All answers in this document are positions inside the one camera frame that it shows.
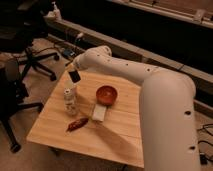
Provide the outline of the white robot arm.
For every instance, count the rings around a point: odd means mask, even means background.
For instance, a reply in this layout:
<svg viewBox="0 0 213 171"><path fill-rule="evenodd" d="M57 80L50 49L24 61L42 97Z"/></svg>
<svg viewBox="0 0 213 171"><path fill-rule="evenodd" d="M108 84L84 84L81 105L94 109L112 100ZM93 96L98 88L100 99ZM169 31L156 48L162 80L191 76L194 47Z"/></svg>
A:
<svg viewBox="0 0 213 171"><path fill-rule="evenodd" d="M78 70L125 78L140 87L139 114L144 171L201 171L193 80L156 65L118 59L107 46L75 57Z"/></svg>

